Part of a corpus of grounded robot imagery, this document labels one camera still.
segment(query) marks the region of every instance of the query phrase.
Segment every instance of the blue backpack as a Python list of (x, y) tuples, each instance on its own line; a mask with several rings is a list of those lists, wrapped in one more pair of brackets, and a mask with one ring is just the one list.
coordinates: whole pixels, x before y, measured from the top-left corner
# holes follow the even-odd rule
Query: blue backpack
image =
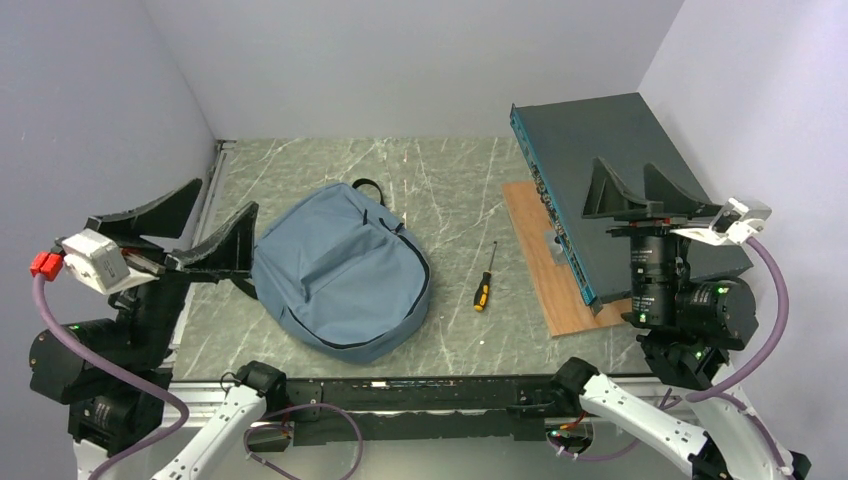
[[(306, 344), (351, 363), (394, 350), (424, 321), (430, 266), (415, 236), (360, 179), (328, 185), (275, 220), (256, 242), (255, 298)], [(244, 283), (237, 284), (253, 294)]]

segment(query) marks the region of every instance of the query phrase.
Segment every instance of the screwdriver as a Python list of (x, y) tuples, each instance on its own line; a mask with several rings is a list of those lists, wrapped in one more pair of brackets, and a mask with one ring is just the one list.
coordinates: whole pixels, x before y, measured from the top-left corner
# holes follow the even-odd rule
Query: screwdriver
[(489, 260), (489, 269), (483, 272), (483, 280), (480, 280), (480, 286), (477, 287), (477, 293), (474, 294), (474, 310), (482, 312), (486, 308), (486, 301), (489, 299), (489, 286), (492, 283), (492, 265), (495, 263), (495, 250), (498, 249), (498, 242), (492, 247), (492, 259)]

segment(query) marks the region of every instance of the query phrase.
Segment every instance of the white wall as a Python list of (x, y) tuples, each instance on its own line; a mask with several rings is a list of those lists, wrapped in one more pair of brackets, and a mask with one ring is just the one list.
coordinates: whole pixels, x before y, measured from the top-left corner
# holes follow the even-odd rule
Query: white wall
[[(0, 477), (71, 479), (67, 407), (29, 390), (29, 346), (44, 329), (29, 263), (88, 215), (202, 176), (214, 138), (140, 0), (10, 1), (2, 12)], [(112, 313), (69, 277), (48, 298), (63, 322)]]
[(146, 0), (217, 138), (512, 135), (636, 90), (682, 0)]
[[(846, 25), (836, 0), (688, 0), (639, 89), (714, 200), (745, 194), (774, 209), (761, 240), (787, 277), (790, 324), (745, 385), (822, 479), (844, 477), (848, 446)], [(748, 278), (759, 347), (774, 288), (762, 264)]]

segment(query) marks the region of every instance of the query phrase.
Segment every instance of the backpack handle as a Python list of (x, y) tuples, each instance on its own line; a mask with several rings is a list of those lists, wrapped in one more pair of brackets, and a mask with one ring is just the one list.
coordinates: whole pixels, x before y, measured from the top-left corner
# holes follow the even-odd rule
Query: backpack handle
[(386, 202), (385, 200), (383, 200), (383, 190), (380, 189), (380, 186), (377, 185), (377, 182), (375, 182), (374, 180), (371, 180), (370, 178), (360, 178), (359, 180), (356, 180), (350, 184), (350, 186), (353, 187), (354, 190), (359, 190), (359, 187), (363, 185), (369, 185), (371, 187), (376, 188), (377, 191), (380, 192), (380, 205), (384, 207), (386, 206)]

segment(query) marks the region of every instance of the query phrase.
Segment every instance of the backpack strap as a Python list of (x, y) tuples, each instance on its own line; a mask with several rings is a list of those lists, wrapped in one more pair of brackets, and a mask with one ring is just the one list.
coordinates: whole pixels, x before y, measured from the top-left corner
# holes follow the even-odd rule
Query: backpack strap
[(376, 188), (377, 191), (380, 192), (380, 205), (384, 207), (386, 206), (386, 202), (385, 200), (383, 200), (383, 190), (380, 189), (380, 186), (377, 185), (377, 182), (375, 182), (374, 180), (371, 180), (370, 178), (360, 178), (359, 180), (356, 180), (350, 184), (350, 186), (353, 187), (354, 190), (359, 190), (359, 187), (363, 185), (368, 185)]
[(230, 281), (233, 282), (233, 285), (236, 286), (239, 290), (244, 292), (248, 297), (258, 300), (259, 298), (256, 296), (256, 287), (253, 285), (253, 282), (246, 278), (232, 278)]

